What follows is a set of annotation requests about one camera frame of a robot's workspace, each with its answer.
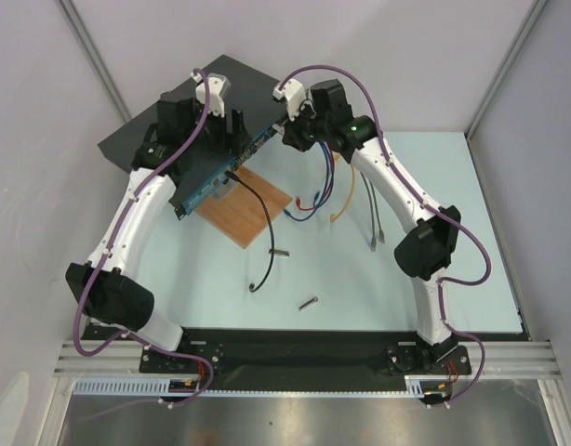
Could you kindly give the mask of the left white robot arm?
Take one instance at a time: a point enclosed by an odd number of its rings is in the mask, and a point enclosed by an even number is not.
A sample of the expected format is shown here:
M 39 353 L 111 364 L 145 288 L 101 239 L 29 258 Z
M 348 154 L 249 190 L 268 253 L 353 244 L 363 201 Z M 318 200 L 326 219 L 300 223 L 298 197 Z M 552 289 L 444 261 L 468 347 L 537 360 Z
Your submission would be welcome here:
M 201 153 L 237 155 L 250 136 L 242 111 L 227 111 L 217 98 L 160 98 L 129 142 L 130 174 L 113 221 L 87 261 L 72 263 L 66 281 L 77 301 L 73 343 L 83 356 L 83 316 L 117 327 L 114 338 L 133 336 L 160 349 L 160 361 L 173 372 L 187 369 L 192 348 L 182 328 L 155 307 L 153 294 L 135 278 L 154 223 Z

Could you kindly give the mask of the silver clip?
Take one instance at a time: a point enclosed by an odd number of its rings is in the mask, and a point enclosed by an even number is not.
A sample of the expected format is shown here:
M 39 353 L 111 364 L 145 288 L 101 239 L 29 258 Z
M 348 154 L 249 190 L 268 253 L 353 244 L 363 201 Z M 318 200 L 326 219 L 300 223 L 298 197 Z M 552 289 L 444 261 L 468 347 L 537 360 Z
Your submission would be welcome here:
M 272 127 L 273 127 L 273 128 L 275 129 L 275 131 L 276 131 L 277 133 L 279 133 L 279 134 L 284 134 L 284 132 L 285 132 L 285 128 L 284 128 L 282 125 L 274 124 Z

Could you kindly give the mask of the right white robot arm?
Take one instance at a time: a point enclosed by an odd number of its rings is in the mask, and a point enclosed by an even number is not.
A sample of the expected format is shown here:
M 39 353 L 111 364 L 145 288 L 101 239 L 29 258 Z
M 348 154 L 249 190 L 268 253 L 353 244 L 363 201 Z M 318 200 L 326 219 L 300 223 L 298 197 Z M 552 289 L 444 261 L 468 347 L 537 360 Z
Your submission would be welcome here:
M 444 324 L 440 310 L 444 300 L 437 291 L 457 245 L 458 209 L 443 208 L 431 199 L 378 135 L 373 118 L 354 116 L 339 80 L 306 89 L 291 79 L 277 85 L 272 95 L 286 106 L 284 144 L 307 151 L 313 143 L 324 142 L 370 182 L 397 216 L 405 237 L 393 255 L 415 294 L 422 343 L 416 350 L 417 365 L 429 374 L 440 372 L 458 345 Z

